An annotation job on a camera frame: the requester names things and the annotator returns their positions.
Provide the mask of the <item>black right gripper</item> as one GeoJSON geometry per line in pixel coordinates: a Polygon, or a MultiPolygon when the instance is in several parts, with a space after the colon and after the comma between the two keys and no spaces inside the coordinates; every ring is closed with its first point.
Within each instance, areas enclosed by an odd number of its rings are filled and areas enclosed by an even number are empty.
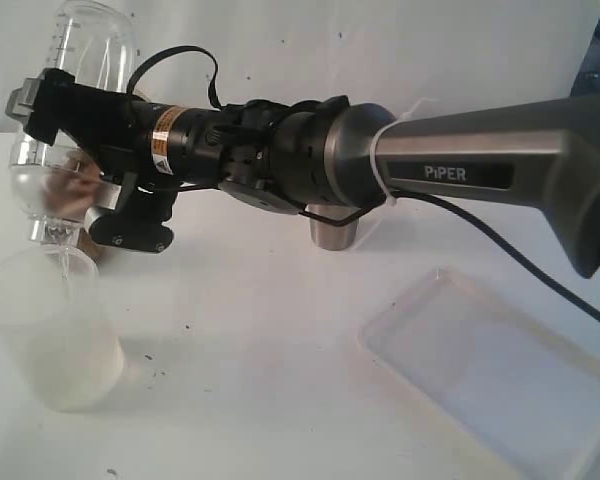
{"type": "Polygon", "coordinates": [[[75,77],[57,68],[46,68],[38,81],[27,120],[27,134],[52,146],[59,132],[72,139],[100,169],[107,197],[95,206],[113,208],[123,180],[134,176],[137,185],[150,191],[148,128],[140,111],[149,104],[133,94],[142,70],[129,78],[124,92],[78,84],[75,77]]]}

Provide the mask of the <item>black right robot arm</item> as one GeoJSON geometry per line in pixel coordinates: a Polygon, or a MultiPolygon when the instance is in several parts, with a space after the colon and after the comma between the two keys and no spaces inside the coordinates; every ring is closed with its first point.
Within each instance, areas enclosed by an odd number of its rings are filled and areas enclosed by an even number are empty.
{"type": "Polygon", "coordinates": [[[401,121],[344,96],[150,103],[46,69],[6,112],[43,143],[67,135],[119,187],[114,206],[83,217],[105,246],[169,247],[172,207],[187,189],[287,215],[342,207],[346,222],[393,197],[436,195],[535,208],[579,275],[600,267],[600,94],[401,121]]]}

